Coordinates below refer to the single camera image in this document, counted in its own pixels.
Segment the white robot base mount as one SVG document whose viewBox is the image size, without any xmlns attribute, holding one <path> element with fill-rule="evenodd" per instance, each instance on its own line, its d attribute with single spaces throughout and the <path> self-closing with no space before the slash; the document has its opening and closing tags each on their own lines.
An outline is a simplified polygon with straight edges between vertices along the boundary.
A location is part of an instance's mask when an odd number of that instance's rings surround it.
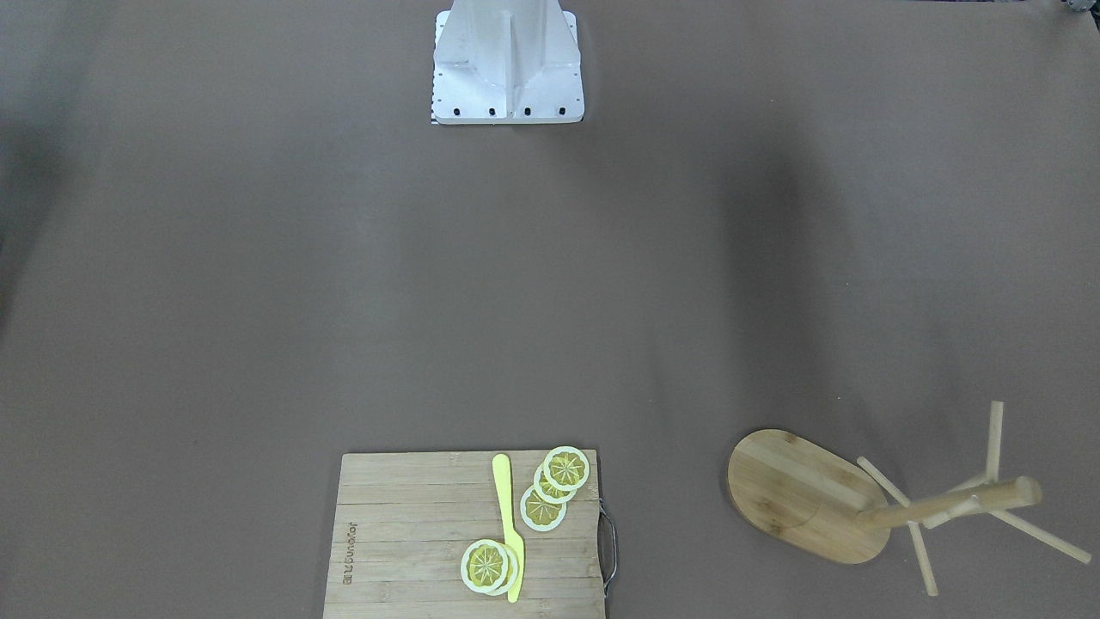
<svg viewBox="0 0 1100 619">
<path fill-rule="evenodd" d="M 549 125 L 585 117 L 578 16 L 558 1 L 455 1 L 435 16 L 430 119 Z"/>
</svg>

